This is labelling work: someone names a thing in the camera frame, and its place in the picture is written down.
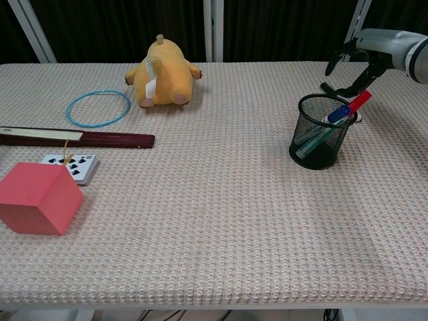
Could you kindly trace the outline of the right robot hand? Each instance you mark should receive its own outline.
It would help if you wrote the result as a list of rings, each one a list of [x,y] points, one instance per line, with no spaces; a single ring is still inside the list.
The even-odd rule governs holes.
[[[427,36],[394,29],[362,29],[334,52],[325,74],[334,70],[342,56],[364,53],[368,67],[347,88],[334,89],[326,82],[321,89],[331,95],[352,98],[367,89],[386,70],[401,70],[419,84],[427,84]]]

